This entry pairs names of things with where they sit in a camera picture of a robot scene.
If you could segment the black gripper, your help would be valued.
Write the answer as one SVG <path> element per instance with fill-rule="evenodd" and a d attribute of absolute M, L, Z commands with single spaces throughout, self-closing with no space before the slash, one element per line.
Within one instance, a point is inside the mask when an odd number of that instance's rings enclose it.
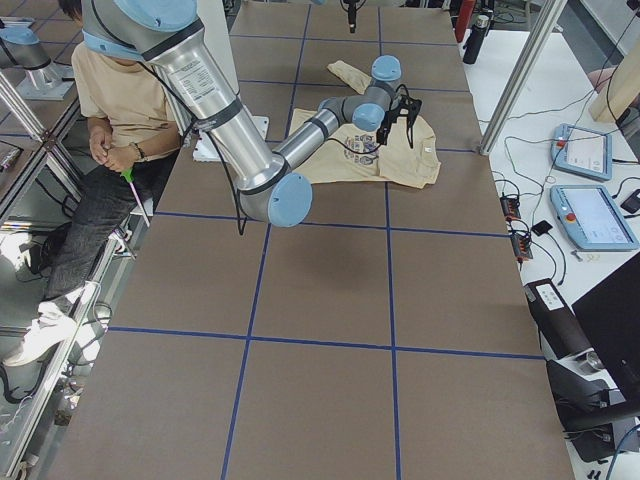
<path fill-rule="evenodd" d="M 384 119 L 376 132 L 376 142 L 380 146 L 385 146 L 387 144 L 392 125 L 402 117 L 406 118 L 406 137 L 408 145 L 411 149 L 414 148 L 414 124 L 416 120 L 416 114 L 412 111 L 408 112 L 407 101 L 405 100 L 404 94 L 399 94 L 394 100 L 391 101 L 391 104 L 385 113 Z"/>
<path fill-rule="evenodd" d="M 349 32 L 354 33 L 354 24 L 357 21 L 357 11 L 360 8 L 359 0 L 344 0 L 344 11 L 347 13 Z"/>

